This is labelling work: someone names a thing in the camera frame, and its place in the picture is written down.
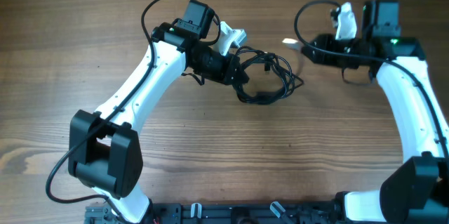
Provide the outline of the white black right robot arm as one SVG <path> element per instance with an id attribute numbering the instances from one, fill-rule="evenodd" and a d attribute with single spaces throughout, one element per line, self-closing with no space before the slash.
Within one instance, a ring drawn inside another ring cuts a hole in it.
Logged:
<path id="1" fill-rule="evenodd" d="M 448 123 L 431 87 L 427 57 L 416 38 L 403 37 L 399 4 L 364 3 L 356 24 L 351 5 L 333 2 L 334 34 L 303 41 L 312 62 L 342 70 L 366 66 L 389 101 L 403 163 L 377 190 L 340 194 L 349 222 L 448 222 Z"/>

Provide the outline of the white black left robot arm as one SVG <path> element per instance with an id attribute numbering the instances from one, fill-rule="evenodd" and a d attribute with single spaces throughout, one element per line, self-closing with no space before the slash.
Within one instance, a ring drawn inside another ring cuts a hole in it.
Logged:
<path id="1" fill-rule="evenodd" d="M 190 67 L 200 80 L 245 84 L 248 76 L 231 48 L 241 47 L 244 29 L 219 24 L 217 41 L 204 41 L 215 12 L 191 0 L 185 14 L 148 34 L 144 58 L 120 89 L 93 113 L 79 110 L 69 128 L 68 171 L 111 206 L 120 223 L 149 217 L 150 199 L 138 180 L 143 159 L 139 135 L 166 89 Z"/>

